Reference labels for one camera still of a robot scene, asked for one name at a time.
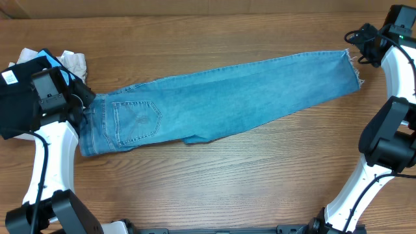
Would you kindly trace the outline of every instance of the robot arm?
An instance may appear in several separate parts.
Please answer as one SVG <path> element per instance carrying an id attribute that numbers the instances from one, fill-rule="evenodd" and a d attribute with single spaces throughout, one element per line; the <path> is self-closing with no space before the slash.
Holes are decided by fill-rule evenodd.
<path id="1" fill-rule="evenodd" d="M 416 8 L 392 6 L 384 23 L 384 31 L 381 32 L 396 40 L 396 44 L 412 59 L 416 58 L 416 43 L 409 36 L 415 19 Z M 364 24 L 360 30 L 367 29 L 370 32 L 374 31 L 374 27 L 369 24 Z M 359 42 L 369 37 L 366 37 L 365 33 L 354 34 L 348 42 Z M 358 165 L 340 194 L 324 210 L 324 223 L 339 231 L 344 230 L 351 208 L 375 177 L 400 173 L 405 167 L 411 167 L 416 163 L 415 137 L 397 131 L 400 123 L 408 125 L 412 130 L 416 129 L 416 74 L 410 64 L 413 61 L 409 62 L 403 52 L 388 41 L 374 39 L 357 46 L 363 57 L 371 61 L 374 67 L 381 65 L 383 68 L 389 100 L 364 129 L 359 141 L 361 155 Z M 378 191 L 393 178 L 394 176 L 383 177 L 369 188 L 358 203 L 346 227 L 347 231 L 355 230 L 363 211 Z"/>
<path id="2" fill-rule="evenodd" d="M 41 201 L 51 198 L 55 191 L 70 189 L 75 193 L 73 186 L 73 160 L 78 145 L 78 134 L 69 122 L 53 122 L 42 126 L 36 131 L 49 144 L 49 158 L 47 162 L 44 189 Z M 38 184 L 42 165 L 44 163 L 44 145 L 35 138 L 36 153 L 31 184 L 23 204 L 34 204 L 38 194 Z"/>

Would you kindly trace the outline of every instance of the jeans seam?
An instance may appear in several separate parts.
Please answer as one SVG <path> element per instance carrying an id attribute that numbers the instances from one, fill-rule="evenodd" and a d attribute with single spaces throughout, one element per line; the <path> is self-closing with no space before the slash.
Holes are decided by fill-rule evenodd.
<path id="1" fill-rule="evenodd" d="M 134 86 L 134 87 L 132 87 L 132 88 L 128 88 L 128 89 L 126 89 L 126 90 L 123 90 L 123 91 L 118 92 L 118 93 L 115 93 L 115 94 L 123 94 L 123 93 L 125 93 L 125 92 L 129 92 L 130 90 L 133 90 L 133 89 L 135 89 L 135 88 L 138 88 L 138 87 L 140 87 L 140 86 L 142 86 L 142 85 L 144 85 L 144 84 L 146 84 L 146 83 L 143 83 L 143 84 L 140 84 L 140 85 Z"/>
<path id="2" fill-rule="evenodd" d="M 105 137 L 105 139 L 107 140 L 107 143 L 109 143 L 110 149 L 115 150 L 116 148 L 114 147 L 114 145 L 112 144 L 112 142 L 109 140 L 109 136 L 107 134 L 107 124 L 106 124 L 106 117 L 107 117 L 107 113 L 105 111 L 105 100 L 102 99 L 101 100 L 101 111 L 102 111 L 102 126 L 103 126 L 103 135 Z"/>
<path id="3" fill-rule="evenodd" d="M 256 64 L 262 64 L 265 62 L 275 62 L 275 61 L 282 61 L 282 60 L 288 60 L 288 59 L 293 59 L 294 57 L 306 57 L 306 56 L 313 56 L 313 55 L 321 55 L 321 54 L 335 54 L 335 53 L 339 53 L 340 51 L 310 51 L 310 52 L 303 52 L 303 53 L 297 53 L 294 55 L 287 55 L 284 57 L 279 57 L 279 58 L 269 58 L 269 59 L 265 59 L 265 60 L 260 60 L 260 61 L 255 61 L 255 62 L 247 62 L 247 63 L 243 63 L 243 64 L 235 64 L 235 65 L 229 65 L 229 66 L 225 66 L 225 67 L 221 67 L 221 68 L 213 68 L 210 70 L 205 70 L 205 71 L 196 71 L 193 73 L 188 73 L 188 74 L 184 74 L 184 75 L 174 75 L 174 76 L 169 76 L 169 77 L 163 77 L 160 79 L 156 79 L 154 81 L 150 81 L 148 83 L 143 83 L 140 84 L 139 86 L 136 86 L 134 88 L 138 88 L 144 84 L 149 84 L 149 83 L 157 83 L 159 81 L 164 81 L 164 80 L 169 80 L 178 76 L 189 76 L 189 75 L 201 75 L 201 74 L 205 74 L 205 73 L 210 73 L 210 72 L 217 72 L 218 70 L 225 70 L 225 69 L 235 69 L 235 68 L 240 68 L 242 66 L 247 66 L 247 65 L 256 65 Z M 134 88 L 130 88 L 129 90 L 124 90 L 123 92 L 128 92 Z"/>
<path id="4" fill-rule="evenodd" d="M 121 141 L 120 141 L 120 134 L 118 134 L 120 132 L 119 129 L 118 129 L 120 127 L 119 119 L 118 119 L 118 109 L 114 104 L 113 104 L 113 107 L 114 107 L 114 121 L 116 122 L 115 135 L 116 135 L 116 139 L 117 139 L 117 145 L 119 147 L 122 147 Z"/>
<path id="5" fill-rule="evenodd" d="M 90 123 L 91 123 L 91 142 L 92 142 L 92 151 L 95 153 L 95 154 L 98 154 L 98 152 L 96 151 L 96 147 L 95 147 L 95 145 L 94 145 L 94 128 L 93 128 L 93 121 L 92 121 L 92 114 L 90 115 Z"/>

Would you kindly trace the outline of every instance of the frayed hem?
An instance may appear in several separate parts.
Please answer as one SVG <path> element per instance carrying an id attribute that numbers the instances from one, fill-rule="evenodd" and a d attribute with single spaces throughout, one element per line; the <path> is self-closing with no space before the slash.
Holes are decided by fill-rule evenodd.
<path id="1" fill-rule="evenodd" d="M 350 50 L 349 50 L 349 49 L 345 49 L 345 53 L 346 53 L 346 55 L 348 56 L 348 61 L 350 61 L 350 64 L 351 64 L 352 69 L 354 70 L 354 73 L 356 74 L 357 83 L 358 83 L 359 87 L 361 88 L 361 85 L 362 85 L 365 81 L 364 81 L 363 79 L 360 79 L 360 78 L 359 78 L 359 71 L 358 71 L 358 69 L 357 69 L 357 68 L 355 68 L 355 67 L 354 67 L 354 59 L 355 59 L 356 57 L 351 58 L 351 56 L 350 56 Z"/>

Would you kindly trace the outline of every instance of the blue jeans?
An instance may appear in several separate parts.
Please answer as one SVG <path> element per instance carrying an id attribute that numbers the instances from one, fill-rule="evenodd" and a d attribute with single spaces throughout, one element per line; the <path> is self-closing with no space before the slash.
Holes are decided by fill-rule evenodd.
<path id="1" fill-rule="evenodd" d="M 359 90 L 348 51 L 317 51 L 176 75 L 97 95 L 84 156 L 181 139 L 209 142 Z"/>

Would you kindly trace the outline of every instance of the wood grain surface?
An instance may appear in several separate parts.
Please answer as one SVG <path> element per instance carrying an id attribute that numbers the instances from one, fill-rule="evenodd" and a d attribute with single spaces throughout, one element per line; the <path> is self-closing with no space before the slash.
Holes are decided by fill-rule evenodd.
<path id="1" fill-rule="evenodd" d="M 393 4 L 416 6 L 414 0 L 0 0 L 0 9 L 16 19 L 51 19 L 318 12 L 365 14 L 387 12 Z"/>
<path id="2" fill-rule="evenodd" d="M 31 19 L 0 23 L 0 64 L 24 47 L 84 53 L 97 93 L 134 83 L 304 51 L 350 47 L 346 32 L 385 13 Z M 351 48 L 353 57 L 359 56 Z M 75 190 L 100 222 L 140 228 L 304 224 L 342 189 L 361 131 L 386 100 L 382 69 L 357 66 L 359 92 L 209 144 L 167 142 L 75 159 Z M 21 205 L 34 144 L 0 140 L 0 220 Z M 415 169 L 404 171 L 416 174 Z M 360 219 L 369 233 L 416 233 L 416 181 L 386 185 Z M 6 233 L 0 223 L 0 233 Z"/>

